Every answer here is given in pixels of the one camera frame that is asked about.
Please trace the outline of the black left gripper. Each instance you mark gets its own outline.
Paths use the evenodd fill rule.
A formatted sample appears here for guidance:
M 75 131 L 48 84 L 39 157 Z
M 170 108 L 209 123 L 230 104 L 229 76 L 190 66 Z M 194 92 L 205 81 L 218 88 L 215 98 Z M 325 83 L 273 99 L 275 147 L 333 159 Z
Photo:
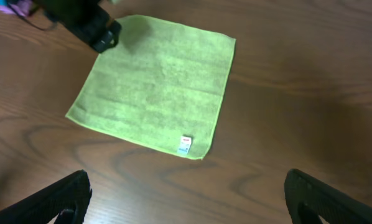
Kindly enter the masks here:
M 36 0 L 35 3 L 95 52 L 117 46 L 121 24 L 102 7 L 100 0 Z

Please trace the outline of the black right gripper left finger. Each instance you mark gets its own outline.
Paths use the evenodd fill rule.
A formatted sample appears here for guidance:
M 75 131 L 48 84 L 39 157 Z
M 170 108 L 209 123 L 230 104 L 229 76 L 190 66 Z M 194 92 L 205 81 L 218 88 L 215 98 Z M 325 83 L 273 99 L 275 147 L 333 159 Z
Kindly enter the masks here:
M 82 224 L 92 197 L 88 174 L 78 170 L 0 211 L 0 224 Z

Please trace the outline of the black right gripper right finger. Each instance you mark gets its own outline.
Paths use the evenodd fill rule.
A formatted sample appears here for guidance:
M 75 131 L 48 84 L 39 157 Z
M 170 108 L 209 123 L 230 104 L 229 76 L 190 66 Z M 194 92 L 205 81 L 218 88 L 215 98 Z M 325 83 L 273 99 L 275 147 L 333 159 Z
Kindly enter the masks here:
M 293 224 L 372 224 L 372 207 L 298 169 L 286 175 L 284 192 Z

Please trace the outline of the green microfiber cloth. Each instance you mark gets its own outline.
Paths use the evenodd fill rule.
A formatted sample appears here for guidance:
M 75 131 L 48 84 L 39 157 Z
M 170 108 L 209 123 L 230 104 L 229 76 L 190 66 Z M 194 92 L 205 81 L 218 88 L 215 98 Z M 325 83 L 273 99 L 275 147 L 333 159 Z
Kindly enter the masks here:
M 160 152 L 203 159 L 211 148 L 235 39 L 142 15 L 119 23 L 119 44 L 99 54 L 67 118 Z

